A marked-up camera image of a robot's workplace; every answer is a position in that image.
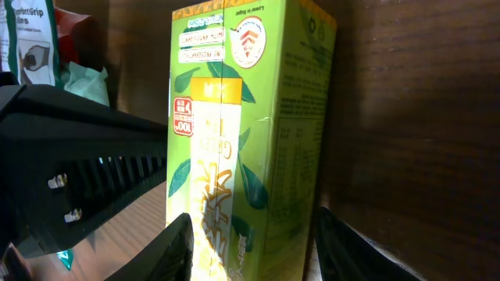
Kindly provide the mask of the green white 3M packet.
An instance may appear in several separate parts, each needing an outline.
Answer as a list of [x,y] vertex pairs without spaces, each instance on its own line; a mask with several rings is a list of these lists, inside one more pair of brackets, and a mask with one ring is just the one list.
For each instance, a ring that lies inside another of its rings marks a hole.
[[6,63],[21,85],[61,87],[59,42],[52,0],[5,0]]

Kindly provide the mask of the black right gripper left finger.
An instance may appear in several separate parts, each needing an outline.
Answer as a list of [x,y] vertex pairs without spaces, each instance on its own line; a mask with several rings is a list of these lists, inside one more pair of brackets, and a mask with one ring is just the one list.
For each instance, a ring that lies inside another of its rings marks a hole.
[[189,281],[193,250],[191,217],[188,213],[182,213],[105,281]]

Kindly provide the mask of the white teal wipes packet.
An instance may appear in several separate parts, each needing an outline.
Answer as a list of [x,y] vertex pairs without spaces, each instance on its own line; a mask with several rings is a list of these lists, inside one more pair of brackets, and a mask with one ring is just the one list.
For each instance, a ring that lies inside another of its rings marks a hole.
[[99,72],[80,66],[75,62],[71,62],[61,72],[65,91],[109,107],[109,96],[105,83],[107,77],[106,68],[102,68],[102,71]]

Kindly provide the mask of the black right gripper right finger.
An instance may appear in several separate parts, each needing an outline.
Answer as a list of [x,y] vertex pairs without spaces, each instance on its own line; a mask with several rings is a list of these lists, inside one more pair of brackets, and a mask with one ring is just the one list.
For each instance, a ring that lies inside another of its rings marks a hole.
[[317,213],[315,241],[323,280],[418,281],[325,207]]

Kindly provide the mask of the green snack box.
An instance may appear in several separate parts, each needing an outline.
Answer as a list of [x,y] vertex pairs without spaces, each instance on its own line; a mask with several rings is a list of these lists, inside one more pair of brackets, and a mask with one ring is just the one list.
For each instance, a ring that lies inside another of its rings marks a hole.
[[191,279],[302,278],[336,31],[312,1],[173,12],[166,222],[191,217]]

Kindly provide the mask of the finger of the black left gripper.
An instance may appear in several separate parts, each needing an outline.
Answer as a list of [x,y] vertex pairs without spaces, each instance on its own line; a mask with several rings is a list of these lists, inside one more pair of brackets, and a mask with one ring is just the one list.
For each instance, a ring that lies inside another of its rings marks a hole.
[[166,126],[1,75],[1,245],[74,247],[166,178]]

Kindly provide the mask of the red snack packet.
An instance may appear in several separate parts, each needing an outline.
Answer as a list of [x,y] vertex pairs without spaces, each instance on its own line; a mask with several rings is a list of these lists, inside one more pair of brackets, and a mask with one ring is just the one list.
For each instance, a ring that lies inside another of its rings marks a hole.
[[78,14],[55,8],[55,21],[59,44],[59,58],[62,62],[80,62],[80,53],[77,50],[77,32],[87,23],[94,20],[91,15]]

